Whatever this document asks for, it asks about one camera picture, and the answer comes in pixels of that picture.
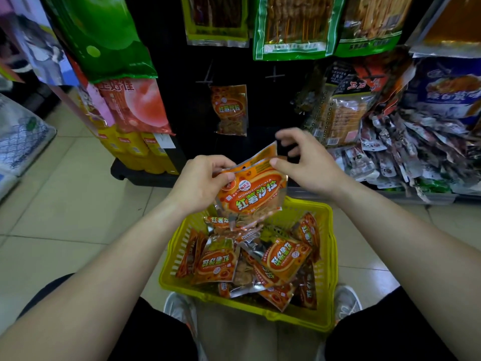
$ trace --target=person's right hand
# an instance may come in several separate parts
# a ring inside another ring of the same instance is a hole
[[[294,143],[298,146],[289,151],[289,157],[299,154],[298,164],[279,158],[272,158],[271,165],[280,172],[292,177],[299,185],[313,193],[331,197],[340,185],[349,179],[334,161],[333,157],[308,131],[299,128],[283,129],[276,138],[285,147]]]

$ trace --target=person's left arm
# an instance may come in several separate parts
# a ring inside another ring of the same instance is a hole
[[[187,162],[159,206],[0,337],[0,359],[107,359],[173,232],[233,180],[212,173],[233,165],[224,156]]]

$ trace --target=gray sneaker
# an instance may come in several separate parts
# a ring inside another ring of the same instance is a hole
[[[170,293],[165,301],[164,313],[181,321],[190,329],[192,338],[197,346],[199,361],[208,361],[207,355],[197,337],[197,311],[192,299],[178,293]]]
[[[334,318],[336,324],[346,316],[362,310],[361,302],[351,286],[338,284],[334,291]]]

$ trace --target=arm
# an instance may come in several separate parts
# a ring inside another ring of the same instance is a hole
[[[308,132],[292,128],[276,137],[283,146],[296,142],[289,156],[301,159],[273,159],[273,166],[334,200],[454,355],[480,359],[481,252],[344,174]]]
[[[210,205],[234,174],[224,156],[190,160],[165,200],[0,338],[0,359],[107,359],[174,230]]]

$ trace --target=person's right arm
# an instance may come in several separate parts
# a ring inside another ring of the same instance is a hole
[[[458,359],[481,359],[481,252],[347,176],[306,131],[276,134],[290,157],[271,164],[305,189],[334,200]]]

